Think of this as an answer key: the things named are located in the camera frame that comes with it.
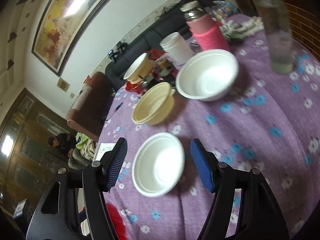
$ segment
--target clothing pile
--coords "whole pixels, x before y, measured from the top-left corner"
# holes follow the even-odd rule
[[[96,150],[96,143],[88,136],[80,132],[77,133],[76,140],[76,148],[80,150],[81,155],[84,158],[92,161]]]
[[[246,37],[253,36],[256,32],[264,29],[261,17],[252,17],[249,21],[243,22],[241,25],[235,23],[234,20],[226,22],[224,19],[221,22],[220,30],[227,41],[238,40],[242,41]]]

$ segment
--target green cloth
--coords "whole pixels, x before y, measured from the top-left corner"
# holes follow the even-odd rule
[[[83,149],[86,146],[89,139],[90,138],[85,134],[78,132],[76,135],[76,140],[77,140],[76,148],[79,150]]]

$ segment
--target blue gripper pad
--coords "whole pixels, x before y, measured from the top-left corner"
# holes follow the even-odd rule
[[[212,180],[212,171],[195,140],[191,141],[190,148],[193,162],[196,165],[203,186],[205,186],[210,192],[213,192],[214,182]]]
[[[122,168],[122,164],[124,162],[125,156],[128,152],[128,142],[124,140],[122,145],[120,146],[118,152],[116,153],[115,158],[113,159],[109,169],[108,169],[108,178],[107,188],[110,190],[112,187],[116,185],[120,170]]]

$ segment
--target person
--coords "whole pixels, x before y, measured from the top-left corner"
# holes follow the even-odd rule
[[[68,166],[72,169],[83,169],[91,163],[91,161],[84,158],[80,150],[76,148],[76,138],[71,134],[60,133],[55,137],[49,137],[48,143],[62,154],[68,156]]]

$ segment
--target round table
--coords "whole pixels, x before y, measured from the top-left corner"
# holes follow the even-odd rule
[[[248,17],[231,17],[236,22]],[[175,106],[159,125],[135,125],[132,111],[139,97],[121,88],[99,142],[128,141],[128,154],[116,186],[105,193],[119,210],[128,239],[197,239],[213,195],[201,183],[190,156],[199,138],[206,150],[235,169],[260,169],[284,214],[291,237],[308,219],[320,197],[320,65],[293,41],[295,69],[275,74],[269,66],[264,32],[233,42],[240,72],[233,89],[215,102],[189,100],[175,93]],[[132,163],[142,143],[158,132],[177,136],[185,150],[185,167],[176,187],[163,197],[141,195],[132,182]],[[240,190],[236,190],[228,235],[236,228]]]

